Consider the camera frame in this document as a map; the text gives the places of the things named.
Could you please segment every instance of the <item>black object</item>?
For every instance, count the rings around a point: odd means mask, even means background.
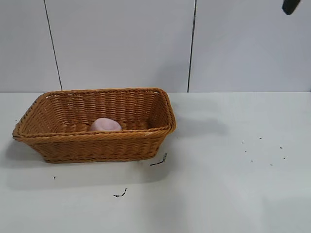
[[[300,0],[284,0],[282,10],[285,12],[285,14],[291,15],[299,3]]]

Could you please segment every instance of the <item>rectangular basket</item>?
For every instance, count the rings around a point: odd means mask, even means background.
[[[101,117],[122,131],[88,132]],[[154,157],[175,128],[169,98],[157,88],[55,91],[37,98],[13,138],[48,163],[135,161]]]

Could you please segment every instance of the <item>black debris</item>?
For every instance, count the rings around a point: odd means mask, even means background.
[[[116,197],[116,198],[123,197],[125,195],[126,191],[127,191],[127,188],[124,190],[122,195],[113,195],[113,196]]]
[[[166,157],[167,157],[167,153],[165,153],[165,154],[164,154],[164,156],[163,156],[163,160],[162,160],[161,162],[158,162],[158,163],[155,163],[155,164],[150,164],[150,166],[153,166],[153,165],[158,165],[158,164],[161,164],[161,163],[165,162]]]

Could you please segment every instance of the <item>woven basket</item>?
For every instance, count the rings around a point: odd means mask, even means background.
[[[101,117],[122,131],[88,132]],[[135,161],[154,157],[175,128],[169,98],[157,88],[55,91],[38,97],[13,138],[48,163]]]

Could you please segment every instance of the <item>wicker basket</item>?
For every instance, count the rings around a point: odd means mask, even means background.
[[[88,132],[101,117],[122,131]],[[13,138],[48,163],[135,161],[154,157],[175,128],[169,98],[157,88],[55,91],[38,97]]]

